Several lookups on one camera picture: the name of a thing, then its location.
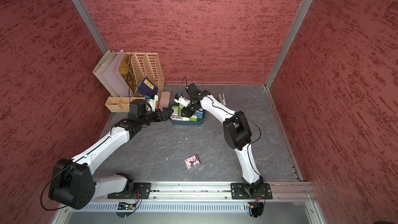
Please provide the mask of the blue tissue pack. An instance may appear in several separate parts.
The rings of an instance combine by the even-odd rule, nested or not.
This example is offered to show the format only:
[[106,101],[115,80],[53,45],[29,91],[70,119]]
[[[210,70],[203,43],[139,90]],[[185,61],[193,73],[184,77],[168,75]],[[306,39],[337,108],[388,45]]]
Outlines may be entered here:
[[195,111],[194,114],[197,116],[198,119],[203,119],[203,116],[204,116],[203,110],[197,110],[197,111]]

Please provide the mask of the teal plastic storage box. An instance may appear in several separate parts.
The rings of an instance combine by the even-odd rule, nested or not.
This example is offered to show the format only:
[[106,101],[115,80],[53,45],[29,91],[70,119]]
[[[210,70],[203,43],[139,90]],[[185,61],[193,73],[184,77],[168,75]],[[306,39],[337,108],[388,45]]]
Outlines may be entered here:
[[[170,108],[173,105],[179,105],[179,104],[178,103],[172,103],[170,105]],[[205,117],[206,117],[206,114],[204,112],[203,119],[198,119],[198,121],[196,121],[196,122],[195,121],[171,121],[171,118],[170,118],[170,121],[171,121],[172,124],[175,124],[175,125],[201,125],[201,124],[203,124],[203,122],[205,120]]]

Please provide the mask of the pink tissue pack bottom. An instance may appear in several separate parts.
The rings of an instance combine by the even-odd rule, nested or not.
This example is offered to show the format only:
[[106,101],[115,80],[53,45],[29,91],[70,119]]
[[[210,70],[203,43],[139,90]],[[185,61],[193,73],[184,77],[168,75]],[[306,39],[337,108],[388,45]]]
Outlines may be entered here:
[[188,169],[191,169],[200,164],[199,156],[194,154],[184,160]]

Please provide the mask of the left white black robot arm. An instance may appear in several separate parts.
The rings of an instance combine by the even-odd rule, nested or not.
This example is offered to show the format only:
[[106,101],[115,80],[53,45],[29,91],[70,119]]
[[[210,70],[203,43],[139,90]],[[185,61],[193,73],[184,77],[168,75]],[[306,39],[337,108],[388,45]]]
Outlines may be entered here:
[[99,166],[119,147],[130,141],[143,127],[170,119],[174,111],[157,109],[142,115],[130,115],[111,127],[94,145],[71,159],[59,160],[53,168],[50,182],[43,191],[62,207],[82,209],[92,199],[116,194],[123,198],[142,198],[134,186],[134,178],[125,173],[93,178]]

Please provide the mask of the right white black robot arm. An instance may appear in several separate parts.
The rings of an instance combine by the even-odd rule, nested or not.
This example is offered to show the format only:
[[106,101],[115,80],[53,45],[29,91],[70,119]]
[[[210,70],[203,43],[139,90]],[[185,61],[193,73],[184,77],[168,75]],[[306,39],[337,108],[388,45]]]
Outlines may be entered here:
[[180,96],[175,102],[183,106],[181,114],[184,117],[191,117],[196,111],[204,110],[222,123],[226,143],[234,149],[241,166],[244,193],[249,198],[258,198],[265,186],[265,180],[254,161],[251,150],[252,132],[245,114],[227,108],[212,95],[204,93],[190,100]]

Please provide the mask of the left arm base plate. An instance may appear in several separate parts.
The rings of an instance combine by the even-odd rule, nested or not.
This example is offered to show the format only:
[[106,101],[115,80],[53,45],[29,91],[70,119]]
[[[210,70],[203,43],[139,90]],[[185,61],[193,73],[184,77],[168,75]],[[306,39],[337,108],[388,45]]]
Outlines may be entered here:
[[108,194],[108,199],[141,200],[148,199],[152,183],[129,183],[122,192]]

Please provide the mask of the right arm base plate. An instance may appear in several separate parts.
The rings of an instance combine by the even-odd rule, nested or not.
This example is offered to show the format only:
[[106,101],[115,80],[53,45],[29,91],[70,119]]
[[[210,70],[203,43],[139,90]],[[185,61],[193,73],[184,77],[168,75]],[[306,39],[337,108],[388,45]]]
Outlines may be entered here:
[[234,200],[253,199],[271,200],[273,198],[271,187],[268,183],[248,185],[247,183],[231,183],[231,196]]

